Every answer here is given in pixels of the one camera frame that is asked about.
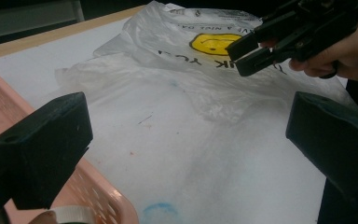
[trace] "finger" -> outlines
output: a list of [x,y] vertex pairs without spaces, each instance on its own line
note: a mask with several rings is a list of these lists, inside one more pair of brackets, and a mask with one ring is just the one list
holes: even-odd
[[306,69],[308,67],[308,63],[307,62],[299,62],[296,59],[292,59],[289,61],[289,67],[294,70],[294,71],[303,71],[304,69]]
[[270,39],[270,40],[260,42],[260,47],[261,48],[273,48],[277,43],[278,43],[278,39],[273,38],[273,39]]
[[54,211],[47,211],[35,217],[30,224],[57,224],[57,217]]
[[332,63],[340,58],[345,57],[348,52],[349,39],[346,37],[331,47],[324,49],[322,52],[307,59],[308,68],[320,67],[321,65]]
[[332,63],[324,64],[317,68],[304,69],[304,73],[310,77],[324,77],[324,76],[331,75],[336,72],[337,72],[337,69],[334,67],[334,65]]

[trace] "blue marker stain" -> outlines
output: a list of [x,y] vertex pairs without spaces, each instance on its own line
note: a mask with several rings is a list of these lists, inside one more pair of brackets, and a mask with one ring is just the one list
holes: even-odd
[[170,203],[155,203],[146,207],[141,224],[181,224],[178,212]]

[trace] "pink plastic basket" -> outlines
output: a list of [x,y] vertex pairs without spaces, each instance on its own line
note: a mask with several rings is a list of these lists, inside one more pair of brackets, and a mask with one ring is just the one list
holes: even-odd
[[[0,78],[0,133],[34,110]],[[82,159],[52,207],[85,205],[94,211],[96,223],[137,224],[129,200],[113,187],[86,159]],[[5,208],[13,224],[25,224],[44,210],[20,211],[9,201]]]

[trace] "yellow logo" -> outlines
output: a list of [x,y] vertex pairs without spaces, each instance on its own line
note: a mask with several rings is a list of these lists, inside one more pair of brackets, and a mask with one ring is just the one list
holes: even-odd
[[226,47],[239,38],[240,35],[231,34],[199,34],[190,42],[190,47],[207,54],[227,56]]

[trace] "white plastic bag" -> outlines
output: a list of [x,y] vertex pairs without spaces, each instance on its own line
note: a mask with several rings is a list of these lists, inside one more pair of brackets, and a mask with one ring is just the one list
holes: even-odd
[[241,77],[227,55],[213,55],[259,24],[241,11],[151,2],[94,59],[57,75],[61,94],[86,93],[86,158],[142,224],[315,222],[325,178],[284,136],[293,97],[354,105],[336,78],[287,63]]

